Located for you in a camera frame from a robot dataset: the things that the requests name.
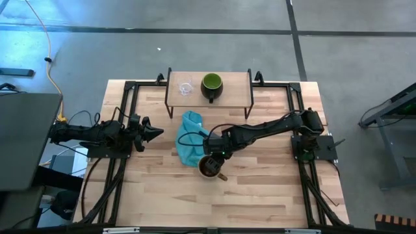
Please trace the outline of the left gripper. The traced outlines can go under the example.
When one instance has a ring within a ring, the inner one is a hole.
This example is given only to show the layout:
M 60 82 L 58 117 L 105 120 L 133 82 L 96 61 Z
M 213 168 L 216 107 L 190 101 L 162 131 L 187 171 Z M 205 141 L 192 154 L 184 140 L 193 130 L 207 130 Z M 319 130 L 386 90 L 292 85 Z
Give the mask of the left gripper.
M 137 114 L 130 115 L 128 121 L 129 136 L 133 141 L 134 147 L 138 152 L 143 152 L 145 147 L 142 145 L 143 139 L 146 142 L 150 142 L 154 138 L 164 133 L 163 129 L 153 127 L 150 122 L 150 118 L 145 116 L 142 120 L 142 126 L 145 132 L 141 133 L 140 116 Z

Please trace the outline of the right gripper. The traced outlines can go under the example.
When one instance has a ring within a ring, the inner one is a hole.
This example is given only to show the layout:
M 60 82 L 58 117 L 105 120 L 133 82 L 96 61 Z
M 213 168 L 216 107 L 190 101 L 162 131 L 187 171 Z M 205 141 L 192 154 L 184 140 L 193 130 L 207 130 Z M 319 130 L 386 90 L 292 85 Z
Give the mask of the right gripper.
M 224 164 L 224 159 L 229 159 L 233 153 L 231 151 L 231 142 L 228 136 L 211 135 L 203 139 L 203 151 L 206 155 L 219 155 L 221 157 L 208 157 L 205 167 L 208 171 L 214 172 L 220 170 Z

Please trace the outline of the brown green glazed mug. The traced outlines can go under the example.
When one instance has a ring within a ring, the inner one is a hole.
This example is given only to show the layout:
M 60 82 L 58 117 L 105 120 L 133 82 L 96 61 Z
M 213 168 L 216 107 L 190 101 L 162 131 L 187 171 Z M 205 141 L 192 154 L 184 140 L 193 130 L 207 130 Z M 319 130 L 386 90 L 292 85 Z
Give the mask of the brown green glazed mug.
M 222 181 L 227 181 L 227 180 L 228 180 L 228 178 L 227 178 L 224 174 L 222 174 L 222 173 L 220 172 L 220 170 L 216 170 L 216 169 L 215 169 L 215 171 L 214 171 L 214 172 L 210 172 L 210 171 L 208 171 L 208 170 L 206 169 L 206 167 L 205 167 L 205 162 L 206 162 L 206 160 L 207 160 L 207 158 L 208 158 L 208 157 L 211 157 L 211 156 L 204 156 L 204 157 L 202 157 L 202 158 L 200 159 L 199 163 L 198 163 L 198 171 L 199 171 L 200 175 L 201 175 L 202 177 L 206 178 L 206 179 L 215 179 L 215 178 L 219 178 L 219 179 L 221 179 Z

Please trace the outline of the clear plastic cup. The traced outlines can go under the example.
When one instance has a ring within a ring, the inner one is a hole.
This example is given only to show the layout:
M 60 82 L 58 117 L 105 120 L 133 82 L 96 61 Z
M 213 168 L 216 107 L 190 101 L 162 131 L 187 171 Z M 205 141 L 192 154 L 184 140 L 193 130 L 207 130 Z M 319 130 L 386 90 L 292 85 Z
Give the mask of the clear plastic cup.
M 190 95 L 193 91 L 192 77 L 190 75 L 181 75 L 177 80 L 179 92 L 183 96 Z

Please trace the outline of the black mug green inside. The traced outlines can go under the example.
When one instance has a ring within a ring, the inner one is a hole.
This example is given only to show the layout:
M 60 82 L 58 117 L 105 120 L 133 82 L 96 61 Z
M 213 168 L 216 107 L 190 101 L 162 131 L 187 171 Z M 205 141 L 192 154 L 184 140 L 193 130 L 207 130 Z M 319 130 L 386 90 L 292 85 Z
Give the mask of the black mug green inside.
M 222 78 L 215 73 L 208 73 L 201 80 L 200 90 L 209 103 L 212 104 L 223 92 L 224 85 Z

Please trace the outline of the wooden shelf black metal legs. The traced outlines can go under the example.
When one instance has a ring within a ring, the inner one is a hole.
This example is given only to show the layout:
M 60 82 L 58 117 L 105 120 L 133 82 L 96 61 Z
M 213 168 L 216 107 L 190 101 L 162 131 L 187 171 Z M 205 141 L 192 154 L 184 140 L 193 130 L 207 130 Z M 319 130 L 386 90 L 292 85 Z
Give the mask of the wooden shelf black metal legs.
M 224 89 L 220 97 L 212 104 L 203 97 L 200 85 L 203 77 L 208 73 L 215 73 L 222 78 Z M 193 91 L 190 95 L 183 96 L 179 92 L 177 80 L 181 75 L 192 77 Z M 221 71 L 168 71 L 166 80 L 166 92 L 164 103 L 169 116 L 173 116 L 173 109 L 183 108 L 242 108 L 245 117 L 250 115 L 254 104 L 251 71 L 246 72 L 221 72 Z

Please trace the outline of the teal cloth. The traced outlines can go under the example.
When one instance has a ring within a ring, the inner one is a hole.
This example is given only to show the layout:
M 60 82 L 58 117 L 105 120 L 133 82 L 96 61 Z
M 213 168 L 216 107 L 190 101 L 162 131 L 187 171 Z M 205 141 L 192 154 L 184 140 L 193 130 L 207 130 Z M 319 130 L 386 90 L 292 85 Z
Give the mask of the teal cloth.
M 187 111 L 182 115 L 182 122 L 177 130 L 175 147 L 179 159 L 185 166 L 197 167 L 200 159 L 205 155 L 203 138 L 209 131 L 203 128 L 203 118 L 200 114 Z

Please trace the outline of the white box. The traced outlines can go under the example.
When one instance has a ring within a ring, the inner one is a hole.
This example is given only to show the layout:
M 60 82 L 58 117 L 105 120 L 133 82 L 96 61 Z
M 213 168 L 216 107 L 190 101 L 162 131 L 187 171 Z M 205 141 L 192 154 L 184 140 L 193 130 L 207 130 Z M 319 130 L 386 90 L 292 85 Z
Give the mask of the white box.
M 88 150 L 86 148 L 76 148 L 73 160 L 73 168 L 71 174 L 73 176 L 83 178 L 86 173 L 86 167 L 88 166 Z

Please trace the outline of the grey box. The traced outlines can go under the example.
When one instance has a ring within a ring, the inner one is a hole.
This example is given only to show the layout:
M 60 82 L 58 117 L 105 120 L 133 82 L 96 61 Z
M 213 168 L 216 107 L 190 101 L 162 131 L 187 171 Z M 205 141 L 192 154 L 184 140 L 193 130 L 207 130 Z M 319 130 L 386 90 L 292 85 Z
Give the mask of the grey box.
M 71 174 L 73 172 L 74 156 L 70 155 L 54 155 L 51 158 L 49 169 Z

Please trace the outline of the black bag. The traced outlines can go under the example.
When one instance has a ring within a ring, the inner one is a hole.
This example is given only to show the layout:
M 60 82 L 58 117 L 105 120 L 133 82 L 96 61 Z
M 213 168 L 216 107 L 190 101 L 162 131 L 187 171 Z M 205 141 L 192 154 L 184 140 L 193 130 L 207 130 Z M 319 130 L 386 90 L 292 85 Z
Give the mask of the black bag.
M 71 220 L 79 197 L 78 192 L 63 190 L 57 193 L 50 207 L 51 211 L 62 219 Z

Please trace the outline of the dark grey desk top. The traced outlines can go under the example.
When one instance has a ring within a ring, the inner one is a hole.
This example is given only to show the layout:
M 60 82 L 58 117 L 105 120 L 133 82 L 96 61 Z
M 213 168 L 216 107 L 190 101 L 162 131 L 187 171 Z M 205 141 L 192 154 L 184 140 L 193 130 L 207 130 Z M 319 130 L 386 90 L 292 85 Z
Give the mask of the dark grey desk top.
M 59 94 L 0 96 L 1 192 L 31 187 L 61 101 Z

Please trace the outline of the black flat floor bar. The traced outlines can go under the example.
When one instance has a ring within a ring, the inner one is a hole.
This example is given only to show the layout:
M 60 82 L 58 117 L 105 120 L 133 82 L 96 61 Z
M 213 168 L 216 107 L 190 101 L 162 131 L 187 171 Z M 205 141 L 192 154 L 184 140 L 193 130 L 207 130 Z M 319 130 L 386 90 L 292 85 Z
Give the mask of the black flat floor bar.
M 0 68 L 0 75 L 32 77 L 34 75 L 34 70 L 19 68 Z

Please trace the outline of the grey metal desk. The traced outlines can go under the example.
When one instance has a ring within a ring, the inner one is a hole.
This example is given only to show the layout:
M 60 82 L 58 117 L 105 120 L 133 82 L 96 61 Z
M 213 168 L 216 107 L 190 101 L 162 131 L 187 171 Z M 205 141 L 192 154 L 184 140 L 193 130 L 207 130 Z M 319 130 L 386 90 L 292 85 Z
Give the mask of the grey metal desk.
M 381 182 L 380 190 L 416 186 L 416 176 L 411 175 L 405 157 L 395 154 L 393 141 L 390 140 L 385 130 L 386 127 L 402 120 L 416 120 L 416 82 L 383 103 L 366 110 L 358 122 L 362 129 L 375 128 L 379 130 L 385 150 L 393 159 L 398 171 L 398 179 Z

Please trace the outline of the orange black striped object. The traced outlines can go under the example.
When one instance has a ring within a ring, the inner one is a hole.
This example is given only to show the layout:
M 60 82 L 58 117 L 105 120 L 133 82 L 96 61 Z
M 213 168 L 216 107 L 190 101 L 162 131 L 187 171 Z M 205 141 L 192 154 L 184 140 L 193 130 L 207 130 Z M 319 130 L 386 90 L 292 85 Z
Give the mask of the orange black striped object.
M 414 218 L 375 214 L 374 223 L 376 230 L 416 234 L 416 219 Z

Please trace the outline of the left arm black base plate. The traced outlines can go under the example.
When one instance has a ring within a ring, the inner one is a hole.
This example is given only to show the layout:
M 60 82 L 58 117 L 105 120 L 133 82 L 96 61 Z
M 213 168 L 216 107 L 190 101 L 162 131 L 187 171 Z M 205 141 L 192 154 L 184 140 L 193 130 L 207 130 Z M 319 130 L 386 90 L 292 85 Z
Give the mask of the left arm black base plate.
M 131 154 L 132 142 L 80 142 L 88 149 L 88 158 L 126 159 Z

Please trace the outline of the silver metal bracket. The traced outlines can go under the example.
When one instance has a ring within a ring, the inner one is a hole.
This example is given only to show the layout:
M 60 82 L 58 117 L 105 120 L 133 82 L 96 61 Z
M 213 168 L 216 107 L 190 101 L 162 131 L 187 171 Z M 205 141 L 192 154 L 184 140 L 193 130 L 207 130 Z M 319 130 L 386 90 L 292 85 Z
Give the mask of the silver metal bracket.
M 104 228 L 102 234 L 136 234 L 140 233 L 139 227 L 110 227 Z
M 285 234 L 322 234 L 319 229 L 287 228 Z

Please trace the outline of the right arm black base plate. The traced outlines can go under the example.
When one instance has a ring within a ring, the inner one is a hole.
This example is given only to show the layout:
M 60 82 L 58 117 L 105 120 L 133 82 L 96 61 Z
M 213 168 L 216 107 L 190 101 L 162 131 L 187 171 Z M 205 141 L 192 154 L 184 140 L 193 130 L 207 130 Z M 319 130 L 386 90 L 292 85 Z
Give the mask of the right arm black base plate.
M 335 142 L 330 135 L 292 136 L 292 153 L 298 161 L 324 160 L 337 162 L 336 147 L 344 141 L 345 139 Z

